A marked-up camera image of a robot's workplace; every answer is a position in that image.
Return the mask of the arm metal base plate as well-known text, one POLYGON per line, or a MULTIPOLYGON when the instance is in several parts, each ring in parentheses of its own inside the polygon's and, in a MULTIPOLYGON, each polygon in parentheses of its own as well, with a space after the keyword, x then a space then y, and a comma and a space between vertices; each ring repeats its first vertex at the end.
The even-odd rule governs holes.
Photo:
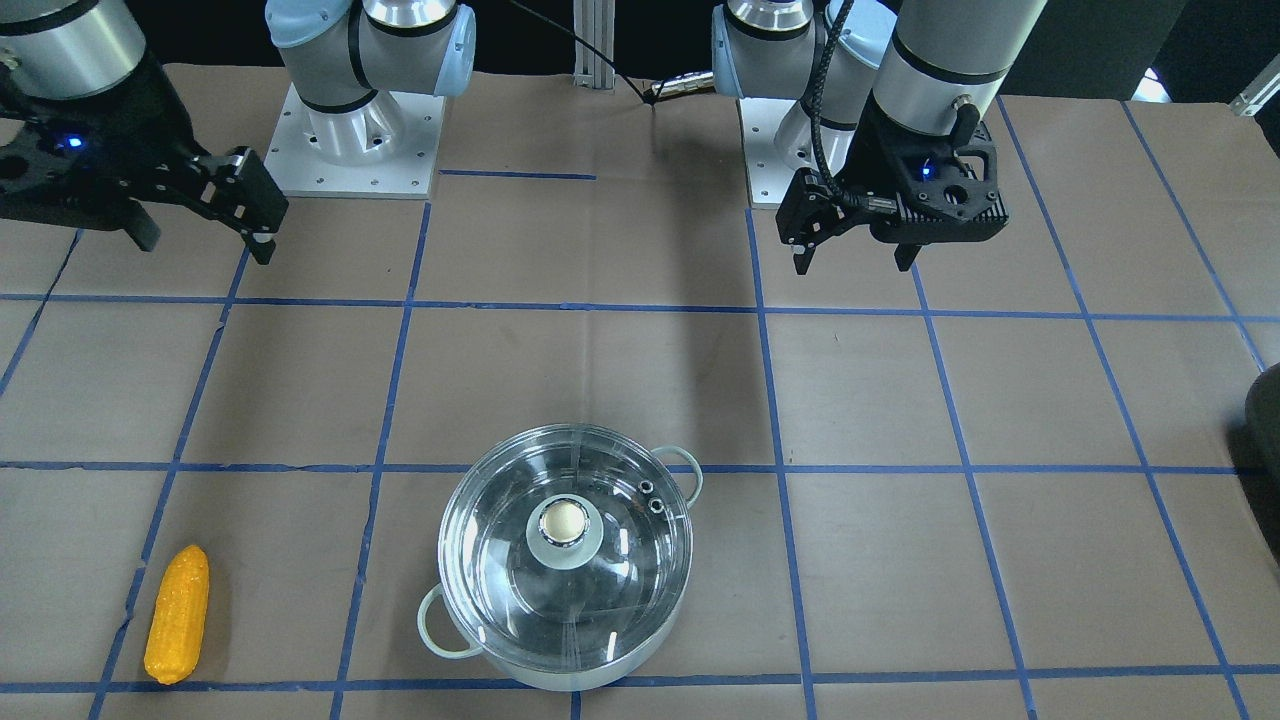
POLYGON ((800 168, 817 168, 812 123, 796 100, 741 97, 739 118, 750 206, 777 209, 800 168))
POLYGON ((444 97, 380 92, 329 114, 289 88, 265 154, 288 197, 428 200, 436 174, 444 97))

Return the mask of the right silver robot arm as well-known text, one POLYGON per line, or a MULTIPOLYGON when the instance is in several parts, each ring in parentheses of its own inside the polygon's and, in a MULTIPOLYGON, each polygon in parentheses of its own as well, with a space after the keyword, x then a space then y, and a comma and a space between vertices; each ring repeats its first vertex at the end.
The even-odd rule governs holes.
MULTIPOLYGON (((265 20, 305 109, 314 152, 360 165, 403 143, 397 92, 468 86, 472 9, 457 1, 269 1, 265 20)), ((147 202, 236 231, 268 264, 288 202, 248 146, 210 152, 123 1, 5 1, 3 217, 122 231, 155 249, 147 202)))

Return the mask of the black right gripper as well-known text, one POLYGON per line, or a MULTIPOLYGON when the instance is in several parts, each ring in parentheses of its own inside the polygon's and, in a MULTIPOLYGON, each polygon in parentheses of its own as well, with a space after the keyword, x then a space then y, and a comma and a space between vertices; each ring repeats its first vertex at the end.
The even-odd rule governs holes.
POLYGON ((152 252, 161 231, 143 202, 188 209, 236 231, 268 265, 289 202, 253 149, 207 155, 189 113, 154 53, 119 83, 87 97, 50 100, 17 87, 3 67, 3 218, 122 231, 152 252))

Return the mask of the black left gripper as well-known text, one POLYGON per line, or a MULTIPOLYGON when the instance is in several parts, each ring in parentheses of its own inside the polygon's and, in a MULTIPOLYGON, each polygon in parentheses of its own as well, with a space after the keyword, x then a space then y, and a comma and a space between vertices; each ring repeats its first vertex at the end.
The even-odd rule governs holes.
MULTIPOLYGON (((925 135, 869 99, 847 152, 849 186, 893 204, 892 211, 876 215, 870 231, 879 242, 896 245, 893 260, 902 273, 927 245, 984 242, 1010 222, 996 146, 977 105, 960 97, 952 111, 941 135, 925 135)), ((858 202, 841 202, 813 168, 794 172, 776 213, 780 242, 791 249, 797 275, 809 272, 818 246, 861 223, 858 202)))

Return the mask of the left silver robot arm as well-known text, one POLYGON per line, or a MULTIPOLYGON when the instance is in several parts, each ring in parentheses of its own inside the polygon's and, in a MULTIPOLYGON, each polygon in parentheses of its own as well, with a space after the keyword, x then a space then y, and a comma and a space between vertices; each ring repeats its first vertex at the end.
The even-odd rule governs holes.
POLYGON ((986 113, 1042 1, 723 1, 716 90, 794 102, 806 159, 774 223, 805 275, 864 225, 897 269, 937 243, 980 243, 1010 220, 986 113))

